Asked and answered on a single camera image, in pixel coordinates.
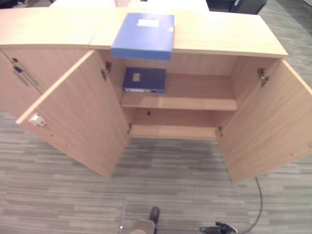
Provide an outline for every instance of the black cable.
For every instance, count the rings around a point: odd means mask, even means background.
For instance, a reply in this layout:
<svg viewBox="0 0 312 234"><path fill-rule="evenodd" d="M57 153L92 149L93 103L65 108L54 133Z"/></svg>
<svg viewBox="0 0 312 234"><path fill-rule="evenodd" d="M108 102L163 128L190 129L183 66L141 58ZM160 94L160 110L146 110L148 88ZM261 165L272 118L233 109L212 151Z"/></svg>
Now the black cable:
<svg viewBox="0 0 312 234"><path fill-rule="evenodd" d="M259 211L258 217L257 217L256 221L253 223L253 225L249 229L247 229L246 231L244 231L242 233L239 233L239 234L245 234L245 233L250 232L255 227L257 222L259 221L261 213L262 213L262 207L263 207L262 191L261 191L261 188L260 188L260 184L259 184L258 178L256 177L255 180L257 181L257 185L258 185L258 189L259 189L259 193L260 193L260 211Z"/></svg>

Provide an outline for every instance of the door lock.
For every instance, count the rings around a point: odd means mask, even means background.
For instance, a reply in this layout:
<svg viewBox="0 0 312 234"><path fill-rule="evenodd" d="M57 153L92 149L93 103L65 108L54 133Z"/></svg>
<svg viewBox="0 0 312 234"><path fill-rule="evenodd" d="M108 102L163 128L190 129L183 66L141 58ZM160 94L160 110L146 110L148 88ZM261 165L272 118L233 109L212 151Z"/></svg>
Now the door lock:
<svg viewBox="0 0 312 234"><path fill-rule="evenodd" d="M45 119L37 113L29 119L29 122L31 122L36 127L44 127L47 125Z"/></svg>

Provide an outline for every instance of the metal hinge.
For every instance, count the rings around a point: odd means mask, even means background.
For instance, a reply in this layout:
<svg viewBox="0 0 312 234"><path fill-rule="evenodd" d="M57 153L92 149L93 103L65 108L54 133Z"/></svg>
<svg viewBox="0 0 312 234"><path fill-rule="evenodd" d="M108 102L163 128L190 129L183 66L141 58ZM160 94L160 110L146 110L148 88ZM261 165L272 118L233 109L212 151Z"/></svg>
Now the metal hinge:
<svg viewBox="0 0 312 234"><path fill-rule="evenodd" d="M129 129L127 130L127 134L130 134L131 130L132 130L132 124L129 123Z"/></svg>
<svg viewBox="0 0 312 234"><path fill-rule="evenodd" d="M223 132L222 132L222 126L221 125L218 126L218 135L219 135L219 137L223 137Z"/></svg>
<svg viewBox="0 0 312 234"><path fill-rule="evenodd" d="M261 80L261 87L263 87L268 82L270 77L265 75L265 68L259 68L257 72Z"/></svg>
<svg viewBox="0 0 312 234"><path fill-rule="evenodd" d="M101 75L105 81L106 81L107 75L110 73L111 69L112 69L112 63L111 62L105 62L105 70L101 69Z"/></svg>

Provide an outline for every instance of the open cabinet door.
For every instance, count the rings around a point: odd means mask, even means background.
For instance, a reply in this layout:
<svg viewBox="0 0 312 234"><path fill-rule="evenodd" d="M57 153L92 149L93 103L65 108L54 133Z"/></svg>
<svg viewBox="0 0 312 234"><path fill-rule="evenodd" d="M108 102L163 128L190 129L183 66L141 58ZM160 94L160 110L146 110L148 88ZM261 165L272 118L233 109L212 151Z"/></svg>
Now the open cabinet door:
<svg viewBox="0 0 312 234"><path fill-rule="evenodd" d="M18 120L27 130L103 176L128 144L128 124L96 51L87 52ZM29 119L38 114L46 125Z"/></svg>
<svg viewBox="0 0 312 234"><path fill-rule="evenodd" d="M266 75L218 134L233 182L312 155L312 90L284 60Z"/></svg>

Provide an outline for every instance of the white desk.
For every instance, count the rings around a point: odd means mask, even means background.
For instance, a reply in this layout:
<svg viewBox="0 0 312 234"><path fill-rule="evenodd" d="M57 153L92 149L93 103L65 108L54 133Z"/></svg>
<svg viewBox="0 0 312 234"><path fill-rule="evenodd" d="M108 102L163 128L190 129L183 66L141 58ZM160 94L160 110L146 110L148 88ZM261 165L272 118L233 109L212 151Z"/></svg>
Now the white desk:
<svg viewBox="0 0 312 234"><path fill-rule="evenodd" d="M50 7L59 8L106 8L115 7L114 0L56 0Z"/></svg>
<svg viewBox="0 0 312 234"><path fill-rule="evenodd" d="M153 8L153 9L175 9L189 11L209 11L205 0L132 0L128 7L133 8Z"/></svg>

